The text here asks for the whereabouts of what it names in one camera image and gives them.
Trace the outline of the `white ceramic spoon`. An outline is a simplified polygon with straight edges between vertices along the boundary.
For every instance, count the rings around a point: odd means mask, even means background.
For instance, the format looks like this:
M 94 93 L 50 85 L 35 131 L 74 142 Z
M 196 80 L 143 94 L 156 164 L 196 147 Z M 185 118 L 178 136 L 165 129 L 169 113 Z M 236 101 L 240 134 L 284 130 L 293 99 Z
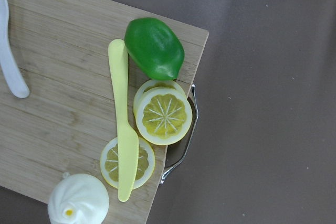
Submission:
M 30 90 L 14 59 L 8 36 L 9 6 L 1 0 L 1 69 L 11 93 L 21 99 L 30 95 Z

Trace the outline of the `lower stacked lemon slice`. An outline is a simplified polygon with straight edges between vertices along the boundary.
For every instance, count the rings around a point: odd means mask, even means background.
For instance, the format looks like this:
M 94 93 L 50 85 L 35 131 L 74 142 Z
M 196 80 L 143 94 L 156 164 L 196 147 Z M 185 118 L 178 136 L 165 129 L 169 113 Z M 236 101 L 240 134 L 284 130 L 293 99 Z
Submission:
M 165 80 L 165 81 L 153 80 L 153 79 L 148 80 L 143 85 L 141 85 L 139 89 L 137 90 L 137 92 L 135 93 L 134 100 L 133 100 L 133 113 L 134 114 L 136 114 L 137 112 L 138 105 L 144 93 L 156 87 L 173 88 L 177 90 L 179 93 L 181 93 L 182 95 L 186 96 L 183 88 L 173 80 Z

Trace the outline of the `green lime toy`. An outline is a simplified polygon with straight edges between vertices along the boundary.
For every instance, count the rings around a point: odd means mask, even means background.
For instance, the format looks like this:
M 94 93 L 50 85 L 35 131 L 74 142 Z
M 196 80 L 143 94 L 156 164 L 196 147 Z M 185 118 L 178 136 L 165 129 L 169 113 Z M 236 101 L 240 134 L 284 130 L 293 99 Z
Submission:
M 134 19 L 127 26 L 124 42 L 133 61 L 149 78 L 178 77 L 185 51 L 166 23 L 152 17 Z

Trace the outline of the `yellow plastic knife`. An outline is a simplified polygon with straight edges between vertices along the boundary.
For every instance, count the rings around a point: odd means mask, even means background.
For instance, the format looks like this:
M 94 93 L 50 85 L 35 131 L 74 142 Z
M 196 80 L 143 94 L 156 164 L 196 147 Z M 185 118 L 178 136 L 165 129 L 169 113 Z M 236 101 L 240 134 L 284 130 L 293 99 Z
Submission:
M 139 137 L 128 120 L 129 56 L 122 39 L 108 45 L 108 60 L 113 88 L 117 123 L 119 185 L 118 199 L 129 200 L 133 190 L 139 157 Z

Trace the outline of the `lemon slice under knife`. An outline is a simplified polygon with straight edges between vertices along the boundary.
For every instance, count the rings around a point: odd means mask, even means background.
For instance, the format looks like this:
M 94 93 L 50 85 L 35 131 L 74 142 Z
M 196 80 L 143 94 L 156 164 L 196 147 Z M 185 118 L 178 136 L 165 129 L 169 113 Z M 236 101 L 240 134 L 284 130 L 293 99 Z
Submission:
M 137 174 L 133 189 L 143 186 L 152 176 L 155 168 L 155 154 L 151 145 L 143 138 L 139 138 L 139 155 Z M 119 187 L 119 155 L 118 138 L 113 138 L 102 150 L 100 156 L 100 170 L 104 180 L 112 187 Z

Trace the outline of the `bamboo cutting board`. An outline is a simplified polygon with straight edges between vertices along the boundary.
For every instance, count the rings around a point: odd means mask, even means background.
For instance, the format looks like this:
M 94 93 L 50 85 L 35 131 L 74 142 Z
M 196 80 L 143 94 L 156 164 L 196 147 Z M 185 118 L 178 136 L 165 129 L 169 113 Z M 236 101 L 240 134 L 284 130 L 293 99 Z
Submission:
M 8 3 L 30 95 L 1 80 L 1 185 L 47 202 L 64 173 L 101 178 L 101 151 L 117 134 L 108 44 L 151 13 L 111 0 Z

